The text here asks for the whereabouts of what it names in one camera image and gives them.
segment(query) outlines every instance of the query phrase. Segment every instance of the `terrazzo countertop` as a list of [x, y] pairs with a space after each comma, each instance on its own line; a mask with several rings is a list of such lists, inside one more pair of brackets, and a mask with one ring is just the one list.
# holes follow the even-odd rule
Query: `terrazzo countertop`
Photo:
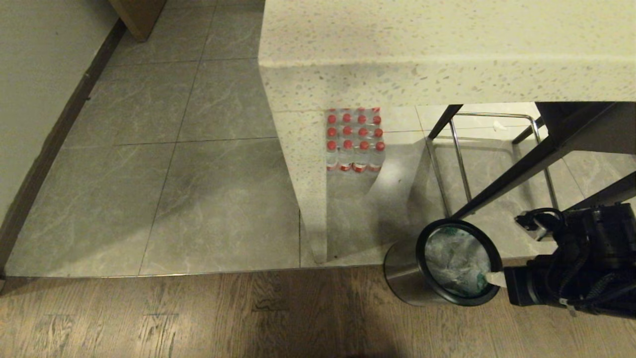
[[267, 0], [273, 111], [636, 100], [634, 0]]

